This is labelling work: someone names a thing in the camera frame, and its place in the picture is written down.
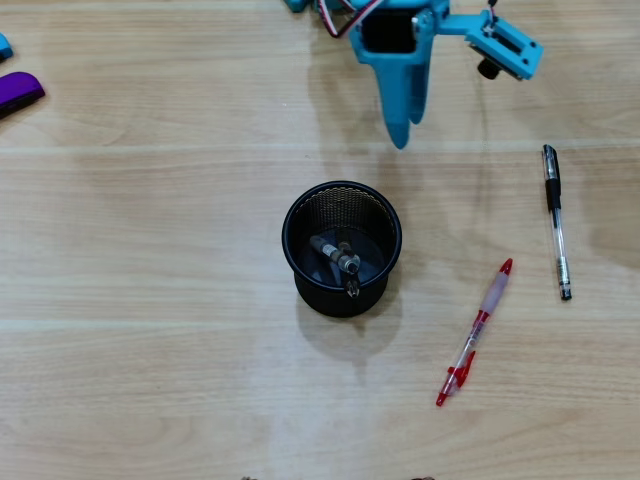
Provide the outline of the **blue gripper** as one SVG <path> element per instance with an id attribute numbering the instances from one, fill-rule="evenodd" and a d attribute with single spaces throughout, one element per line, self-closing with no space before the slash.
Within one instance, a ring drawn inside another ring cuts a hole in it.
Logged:
<path id="1" fill-rule="evenodd" d="M 412 70 L 411 122 L 419 124 L 426 110 L 433 47 L 433 15 L 415 8 L 377 7 L 349 34 L 360 63 L 390 60 L 415 52 Z M 373 67 L 378 82 L 384 122 L 392 143 L 403 149 L 409 141 L 409 68 L 400 64 Z"/>

